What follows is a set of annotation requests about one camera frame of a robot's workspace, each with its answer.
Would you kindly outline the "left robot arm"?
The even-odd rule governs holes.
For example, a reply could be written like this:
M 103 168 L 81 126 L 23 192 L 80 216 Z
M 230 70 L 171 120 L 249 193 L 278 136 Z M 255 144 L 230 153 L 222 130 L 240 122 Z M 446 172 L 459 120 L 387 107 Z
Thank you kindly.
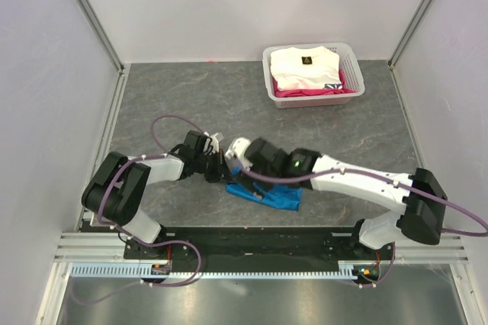
M 232 179 L 223 157 L 223 135 L 191 130 L 184 142 L 157 156 L 129 157 L 109 153 L 82 193 L 84 208 L 109 226 L 122 229 L 141 241 L 141 250 L 151 259 L 165 255 L 165 228 L 141 208 L 148 185 L 177 182 L 202 174 L 209 183 Z

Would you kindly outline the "blue cloth napkin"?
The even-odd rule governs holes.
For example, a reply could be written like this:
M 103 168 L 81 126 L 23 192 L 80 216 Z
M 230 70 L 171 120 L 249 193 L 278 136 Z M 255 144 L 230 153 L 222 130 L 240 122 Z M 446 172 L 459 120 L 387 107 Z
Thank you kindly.
M 234 179 L 238 172 L 240 172 L 240 168 L 233 169 L 232 175 Z M 241 198 L 235 193 L 235 187 L 235 182 L 227 182 L 226 192 Z M 279 210 L 298 211 L 302 194 L 303 190 L 301 188 L 290 188 L 285 185 L 275 185 L 274 188 L 263 199 L 243 199 Z

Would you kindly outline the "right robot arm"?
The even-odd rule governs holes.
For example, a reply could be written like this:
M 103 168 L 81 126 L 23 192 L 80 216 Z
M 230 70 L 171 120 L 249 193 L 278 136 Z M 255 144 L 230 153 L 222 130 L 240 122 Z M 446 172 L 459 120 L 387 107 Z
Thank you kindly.
M 445 217 L 442 201 L 447 196 L 427 169 L 418 168 L 413 174 L 380 172 L 304 148 L 287 152 L 263 138 L 237 138 L 225 157 L 240 168 L 247 183 L 265 190 L 286 185 L 331 191 L 386 208 L 381 216 L 356 224 L 348 246 L 358 259 L 397 240 L 430 246 L 440 242 Z

